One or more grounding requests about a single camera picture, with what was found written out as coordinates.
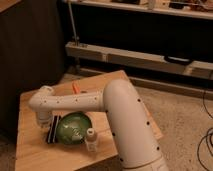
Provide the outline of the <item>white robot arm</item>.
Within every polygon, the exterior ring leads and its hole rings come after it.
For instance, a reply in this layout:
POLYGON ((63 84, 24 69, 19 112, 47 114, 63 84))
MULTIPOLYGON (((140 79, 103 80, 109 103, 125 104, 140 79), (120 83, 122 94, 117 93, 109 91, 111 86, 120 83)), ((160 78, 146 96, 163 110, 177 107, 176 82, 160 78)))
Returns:
POLYGON ((54 110, 105 112, 123 171, 169 171, 143 100, 130 81, 115 79, 102 91, 55 96, 41 87, 29 100, 37 123, 50 124, 54 110))

